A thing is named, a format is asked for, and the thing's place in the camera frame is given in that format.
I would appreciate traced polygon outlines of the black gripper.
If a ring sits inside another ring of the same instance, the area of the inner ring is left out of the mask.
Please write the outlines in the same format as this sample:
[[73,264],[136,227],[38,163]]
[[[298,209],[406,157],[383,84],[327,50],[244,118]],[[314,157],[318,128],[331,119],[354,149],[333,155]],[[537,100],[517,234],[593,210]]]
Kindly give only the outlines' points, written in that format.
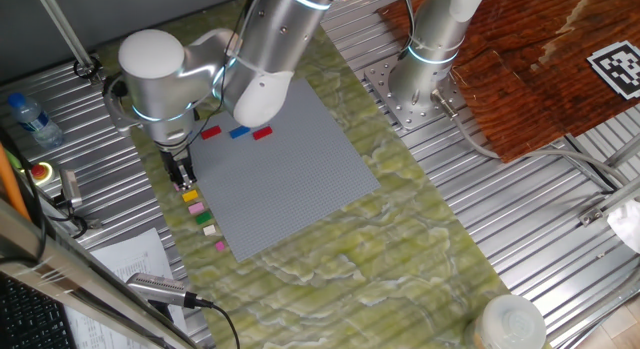
[[[193,171],[190,149],[188,147],[178,149],[177,151],[169,151],[167,148],[161,147],[160,155],[164,168],[171,177],[176,190],[184,190],[185,184],[193,185],[197,182]],[[184,172],[184,180],[182,178],[182,172],[180,171],[181,168]]]

